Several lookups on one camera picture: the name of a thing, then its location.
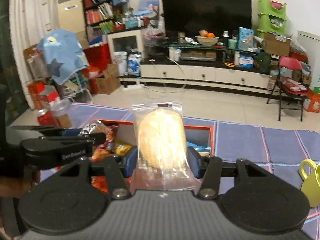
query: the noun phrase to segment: folding chair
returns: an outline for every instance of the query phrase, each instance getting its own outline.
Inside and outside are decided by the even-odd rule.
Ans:
[[[276,85],[279,87],[280,91],[279,91],[279,119],[278,121],[281,121],[281,110],[282,109],[289,109],[289,110],[300,110],[301,111],[301,119],[300,121],[302,122],[303,119],[303,103],[304,100],[307,99],[307,92],[303,92],[303,91],[298,91],[298,92],[294,92],[289,90],[288,88],[286,88],[285,86],[282,85],[281,80],[280,80],[280,69],[281,67],[285,67],[287,69],[290,70],[302,70],[301,64],[299,63],[298,60],[296,60],[295,58],[290,58],[290,57],[280,57],[279,58],[279,66],[278,66],[278,70],[279,70],[279,74],[277,76],[275,85],[273,86],[272,92],[269,95],[269,99],[267,101],[267,104],[269,104],[270,98],[272,97],[272,94],[276,88]],[[288,97],[290,98],[294,98],[294,99],[298,99],[301,102],[301,108],[285,108],[285,107],[281,107],[281,102],[282,102],[282,92],[285,93]]]

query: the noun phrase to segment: television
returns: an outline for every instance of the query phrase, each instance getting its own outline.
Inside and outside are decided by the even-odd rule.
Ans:
[[[252,28],[251,0],[162,0],[167,37],[187,37],[206,30],[222,38],[223,31]]]

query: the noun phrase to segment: white cable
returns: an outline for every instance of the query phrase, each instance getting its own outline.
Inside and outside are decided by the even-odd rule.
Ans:
[[[168,57],[167,57],[167,59],[170,60],[170,61],[172,61],[172,62],[174,62],[174,63],[180,68],[180,70],[181,70],[181,72],[182,72],[182,74],[183,74],[183,76],[184,76],[184,84],[183,84],[183,86],[182,86],[181,88],[179,88],[178,90],[176,90],[176,91],[157,91],[157,90],[153,90],[153,89],[151,89],[150,87],[148,87],[148,86],[146,85],[146,82],[143,81],[143,83],[144,83],[143,86],[144,86],[145,88],[147,88],[147,89],[149,89],[149,90],[151,90],[151,91],[153,91],[153,92],[157,92],[157,93],[168,93],[168,94],[170,94],[170,93],[179,93],[179,92],[182,92],[182,90],[186,87],[186,85],[187,85],[187,77],[186,77],[186,74],[185,74],[185,72],[183,71],[182,67],[181,67],[175,60],[170,59],[170,58],[168,58]],[[162,79],[161,76],[160,76],[160,79],[162,80],[163,86],[167,89],[167,87],[166,87],[166,85],[165,85],[165,82],[163,81],[163,79]]]

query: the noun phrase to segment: glass shelf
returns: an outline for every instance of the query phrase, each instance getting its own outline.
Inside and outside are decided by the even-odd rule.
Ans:
[[[190,43],[168,43],[168,44],[160,44],[159,47],[162,48],[175,48],[175,49],[210,49],[210,50],[222,50],[222,51],[238,51],[244,53],[252,53],[256,54],[255,52],[250,52],[241,49],[230,49],[229,47],[221,47],[221,46],[204,46],[204,45],[193,45]]]

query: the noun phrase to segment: chair backrest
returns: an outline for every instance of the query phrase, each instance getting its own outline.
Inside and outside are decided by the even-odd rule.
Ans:
[[[285,56],[281,56],[279,58],[279,68],[281,67],[285,67],[290,70],[302,70],[302,66],[297,59]]]

